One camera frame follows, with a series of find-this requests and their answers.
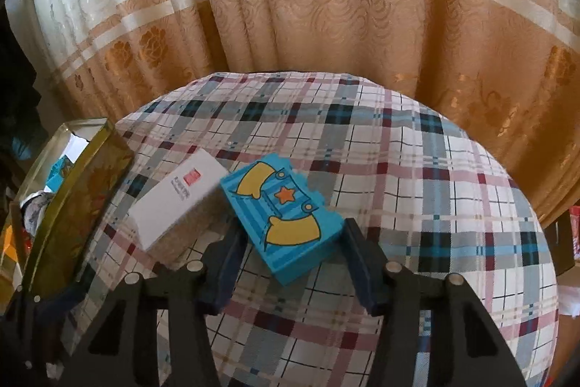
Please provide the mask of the white rectangular carton box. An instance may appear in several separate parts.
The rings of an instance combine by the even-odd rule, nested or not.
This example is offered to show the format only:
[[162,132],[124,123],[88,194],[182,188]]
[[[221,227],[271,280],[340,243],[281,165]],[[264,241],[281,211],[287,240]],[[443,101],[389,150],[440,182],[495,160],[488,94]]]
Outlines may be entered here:
[[220,187],[228,175],[212,155],[197,149],[141,197],[128,212],[143,251],[170,266],[196,239],[229,213]]

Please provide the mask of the long blue toy brick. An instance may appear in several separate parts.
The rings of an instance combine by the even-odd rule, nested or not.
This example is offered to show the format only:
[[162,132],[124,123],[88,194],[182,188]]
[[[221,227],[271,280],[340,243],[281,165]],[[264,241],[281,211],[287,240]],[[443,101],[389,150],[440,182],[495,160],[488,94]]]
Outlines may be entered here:
[[227,175],[221,189],[273,277],[288,285],[335,250],[344,219],[290,160],[268,154]]

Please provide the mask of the blue bear toy brick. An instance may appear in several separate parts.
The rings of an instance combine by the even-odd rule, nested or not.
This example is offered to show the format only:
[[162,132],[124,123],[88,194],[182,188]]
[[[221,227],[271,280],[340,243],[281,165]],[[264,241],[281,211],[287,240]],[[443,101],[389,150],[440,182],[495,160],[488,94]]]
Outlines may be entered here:
[[46,189],[50,190],[51,193],[56,193],[60,189],[60,186],[64,183],[65,179],[71,172],[74,163],[69,159],[67,155],[61,156],[51,167],[48,177],[45,182]]

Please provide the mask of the grey black rock toy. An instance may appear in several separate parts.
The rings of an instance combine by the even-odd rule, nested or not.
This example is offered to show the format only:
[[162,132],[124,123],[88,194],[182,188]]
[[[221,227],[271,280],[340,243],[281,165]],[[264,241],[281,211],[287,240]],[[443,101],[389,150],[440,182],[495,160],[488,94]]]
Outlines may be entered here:
[[28,195],[20,204],[22,226],[34,237],[44,217],[48,205],[54,198],[54,193],[39,190]]

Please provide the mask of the orange toy cube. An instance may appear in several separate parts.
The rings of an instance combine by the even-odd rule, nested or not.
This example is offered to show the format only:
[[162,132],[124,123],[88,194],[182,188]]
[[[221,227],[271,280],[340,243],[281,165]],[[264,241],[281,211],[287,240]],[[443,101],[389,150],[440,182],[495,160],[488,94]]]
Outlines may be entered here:
[[8,276],[22,274],[11,224],[1,231],[1,270]]

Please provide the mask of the plaid tablecloth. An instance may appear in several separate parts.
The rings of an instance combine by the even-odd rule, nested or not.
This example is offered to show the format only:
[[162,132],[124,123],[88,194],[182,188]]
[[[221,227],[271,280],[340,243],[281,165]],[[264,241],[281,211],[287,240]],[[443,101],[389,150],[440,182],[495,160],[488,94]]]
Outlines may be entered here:
[[[434,110],[352,75],[216,73],[116,128],[135,159],[84,257],[90,289],[65,323],[68,350],[126,274],[157,271],[125,225],[139,198],[197,149],[232,171],[275,153],[389,259],[463,275],[527,384],[546,381],[558,295],[544,232],[500,163]],[[380,326],[357,304],[340,254],[281,286],[255,251],[231,303],[207,322],[225,386],[362,386]]]

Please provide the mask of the gold metal tin tray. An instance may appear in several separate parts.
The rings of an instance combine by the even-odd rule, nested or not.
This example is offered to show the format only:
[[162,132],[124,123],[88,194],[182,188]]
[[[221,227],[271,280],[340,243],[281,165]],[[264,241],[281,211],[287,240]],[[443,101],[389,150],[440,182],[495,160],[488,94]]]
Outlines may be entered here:
[[22,286],[34,296],[50,299],[76,278],[102,210],[120,184],[134,152],[106,118],[62,124],[40,151],[16,194],[21,202],[46,189],[52,165],[67,155],[74,166],[48,205],[37,233],[24,235],[26,261],[22,274],[1,270],[1,304]]

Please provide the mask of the cream and tan curtain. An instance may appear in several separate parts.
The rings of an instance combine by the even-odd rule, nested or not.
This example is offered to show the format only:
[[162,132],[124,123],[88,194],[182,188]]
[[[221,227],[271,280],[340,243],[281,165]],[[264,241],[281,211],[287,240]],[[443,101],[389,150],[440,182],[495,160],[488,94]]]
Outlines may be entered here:
[[482,143],[543,224],[579,198],[579,0],[5,0],[48,107],[120,119],[214,72],[361,75]]

